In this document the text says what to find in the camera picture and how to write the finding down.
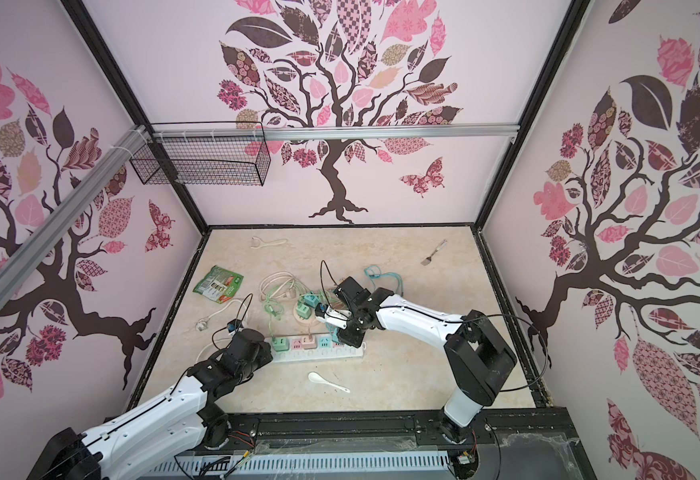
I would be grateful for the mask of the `teal USB charger plug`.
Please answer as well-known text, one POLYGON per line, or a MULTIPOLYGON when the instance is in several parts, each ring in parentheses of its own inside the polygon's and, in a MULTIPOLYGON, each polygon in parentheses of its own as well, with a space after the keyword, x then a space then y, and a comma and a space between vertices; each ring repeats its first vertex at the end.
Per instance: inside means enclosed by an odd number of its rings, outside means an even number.
POLYGON ((307 305, 310 308, 315 308, 321 303, 320 297, 313 293, 304 294, 301 297, 301 301, 303 304, 307 305))

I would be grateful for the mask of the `green USB charger plug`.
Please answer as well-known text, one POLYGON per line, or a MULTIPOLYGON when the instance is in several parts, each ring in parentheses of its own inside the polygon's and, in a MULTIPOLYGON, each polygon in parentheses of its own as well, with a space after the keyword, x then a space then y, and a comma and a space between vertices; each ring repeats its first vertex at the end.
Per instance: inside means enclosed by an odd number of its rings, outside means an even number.
POLYGON ((297 303, 294 312, 296 317, 302 320, 310 320, 313 317, 313 309, 303 303, 297 303))

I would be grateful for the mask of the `light green charger plug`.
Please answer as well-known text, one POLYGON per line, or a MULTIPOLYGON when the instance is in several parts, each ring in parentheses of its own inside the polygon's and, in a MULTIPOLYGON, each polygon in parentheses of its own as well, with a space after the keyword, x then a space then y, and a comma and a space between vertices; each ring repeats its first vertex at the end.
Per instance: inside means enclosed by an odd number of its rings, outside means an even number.
POLYGON ((287 337, 273 337, 272 347, 276 352, 286 352, 291 348, 291 342, 287 337))

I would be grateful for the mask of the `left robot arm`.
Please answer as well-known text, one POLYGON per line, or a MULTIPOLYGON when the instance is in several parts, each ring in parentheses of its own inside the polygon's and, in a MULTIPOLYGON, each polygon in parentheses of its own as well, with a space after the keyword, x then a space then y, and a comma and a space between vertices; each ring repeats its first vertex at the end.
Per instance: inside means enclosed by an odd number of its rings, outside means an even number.
POLYGON ((262 333, 243 329, 208 359, 189 367, 144 404, 83 433, 55 434, 30 479, 137 479, 169 457, 196 447, 217 449, 231 424, 217 401, 273 361, 262 333))

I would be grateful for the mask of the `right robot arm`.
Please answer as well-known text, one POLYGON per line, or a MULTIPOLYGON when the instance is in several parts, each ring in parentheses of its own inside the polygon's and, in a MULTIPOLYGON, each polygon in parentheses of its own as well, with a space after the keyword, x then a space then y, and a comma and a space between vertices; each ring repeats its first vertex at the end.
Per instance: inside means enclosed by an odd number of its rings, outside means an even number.
POLYGON ((406 334, 445 353, 456 389, 441 410, 441 425, 452 435, 471 426, 494 404, 518 358, 488 315, 472 310, 448 314, 406 300, 379 287, 369 291, 352 277, 334 294, 343 307, 320 306, 317 317, 338 328, 340 343, 359 348, 373 329, 406 334))

